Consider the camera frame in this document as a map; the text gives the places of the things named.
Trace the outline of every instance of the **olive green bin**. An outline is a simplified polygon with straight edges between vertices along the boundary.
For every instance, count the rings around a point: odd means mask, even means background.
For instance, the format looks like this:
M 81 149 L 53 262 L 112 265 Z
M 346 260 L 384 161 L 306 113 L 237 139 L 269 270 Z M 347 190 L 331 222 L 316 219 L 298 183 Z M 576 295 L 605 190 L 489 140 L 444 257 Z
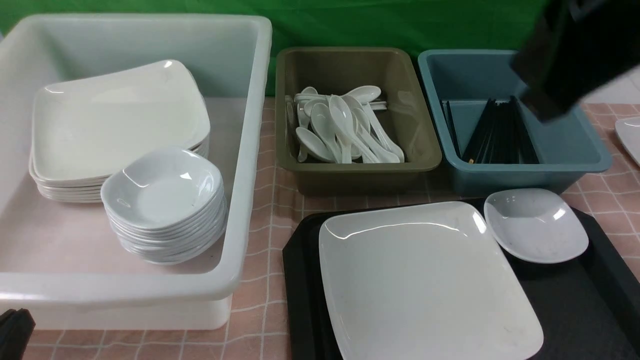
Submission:
M 307 86 L 320 94 L 342 95 L 376 85 L 387 101 L 377 111 L 381 125 L 402 148 L 399 164 L 327 164 L 311 156 L 298 163 L 297 119 L 287 121 L 285 96 Z M 294 174 L 303 195 L 383 195 L 403 192 L 440 164 L 442 152 L 411 58 L 385 47 L 295 47 L 278 54 L 276 64 L 276 157 Z

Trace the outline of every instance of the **pink checkered tablecloth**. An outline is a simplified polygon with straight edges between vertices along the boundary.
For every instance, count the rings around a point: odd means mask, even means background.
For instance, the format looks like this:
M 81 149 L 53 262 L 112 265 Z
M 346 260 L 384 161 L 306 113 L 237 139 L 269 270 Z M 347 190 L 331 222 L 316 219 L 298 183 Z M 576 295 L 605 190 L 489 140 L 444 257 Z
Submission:
M 613 166 L 603 174 L 584 176 L 563 198 L 598 220 L 640 279 L 640 168 L 614 132 L 615 121 L 640 116 L 640 106 L 589 104 L 583 108 L 613 155 Z M 304 197 L 296 191 L 292 175 L 277 167 L 274 116 L 273 100 L 267 99 L 243 280 L 225 326 L 214 331 L 36 331 L 24 359 L 289 359 L 282 248 L 303 217 L 338 209 L 459 199 L 437 171 L 402 195 Z

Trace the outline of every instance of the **black object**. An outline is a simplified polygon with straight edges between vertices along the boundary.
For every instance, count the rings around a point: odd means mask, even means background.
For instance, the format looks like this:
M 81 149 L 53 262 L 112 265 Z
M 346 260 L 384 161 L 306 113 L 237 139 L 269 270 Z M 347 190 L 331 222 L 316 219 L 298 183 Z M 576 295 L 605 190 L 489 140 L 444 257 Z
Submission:
M 26 309 L 7 310 L 0 316 L 0 360 L 20 360 L 36 323 Z
M 498 103 L 495 99 L 486 102 L 461 159 L 470 164 L 540 163 L 518 99 L 512 96 L 509 102 Z
M 471 134 L 471 139 L 467 144 L 467 148 L 463 153 L 462 160 L 466 163 L 476 163 L 478 155 L 480 154 L 481 147 L 485 143 L 488 130 L 493 120 L 493 110 L 495 108 L 495 100 L 489 99 L 480 115 L 480 120 Z
M 551 0 L 511 67 L 541 121 L 640 63 L 638 0 Z
M 447 128 L 449 129 L 449 135 L 451 135 L 451 140 L 453 140 L 453 147 L 456 150 L 456 155 L 460 158 L 460 145 L 458 145 L 458 134 L 456 133 L 456 125 L 453 123 L 453 114 L 451 113 L 451 104 L 447 101 L 447 116 L 444 117 L 447 121 Z
M 484 199 L 464 200 L 482 213 Z M 292 360 L 340 360 L 324 298 L 319 229 L 328 218 L 366 210 L 310 215 L 282 255 Z M 591 216 L 574 210 L 589 235 L 577 259 L 538 265 L 506 254 L 544 333 L 534 360 L 640 359 L 640 283 Z
M 518 138 L 520 149 L 520 154 L 522 154 L 522 163 L 524 164 L 538 164 L 538 155 L 536 155 L 536 151 L 533 148 L 533 144 L 531 143 L 531 138 L 529 137 L 529 132 L 524 125 L 524 121 L 522 121 L 522 112 L 520 107 L 518 106 L 518 99 L 515 96 L 511 97 L 511 101 L 509 102 L 511 105 L 511 112 L 514 114 L 514 118 L 518 119 L 514 121 L 514 125 L 516 128 L 516 134 L 514 137 Z

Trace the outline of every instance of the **green screen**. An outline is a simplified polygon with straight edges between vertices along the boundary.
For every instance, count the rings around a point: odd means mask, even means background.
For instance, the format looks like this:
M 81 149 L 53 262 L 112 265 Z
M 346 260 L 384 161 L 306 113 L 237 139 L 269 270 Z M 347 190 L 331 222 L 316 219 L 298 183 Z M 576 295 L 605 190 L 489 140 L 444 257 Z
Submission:
M 546 0 L 0 0 L 7 33 L 35 13 L 145 12 L 261 15 L 273 25 L 267 93 L 273 95 L 275 56 L 286 47 L 516 49 Z

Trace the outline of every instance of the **black tray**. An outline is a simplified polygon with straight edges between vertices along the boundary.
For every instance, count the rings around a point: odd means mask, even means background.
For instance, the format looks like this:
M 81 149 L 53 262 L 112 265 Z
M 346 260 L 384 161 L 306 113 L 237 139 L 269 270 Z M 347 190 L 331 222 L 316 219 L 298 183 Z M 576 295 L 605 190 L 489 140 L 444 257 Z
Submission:
M 483 212 L 484 199 L 464 200 Z M 318 253 L 320 226 L 310 215 L 285 246 L 284 262 L 292 360 L 340 360 L 324 298 Z M 536 265 L 507 256 L 544 332 L 531 359 L 640 359 L 640 284 L 591 216 L 574 209 L 589 248 L 560 265 Z

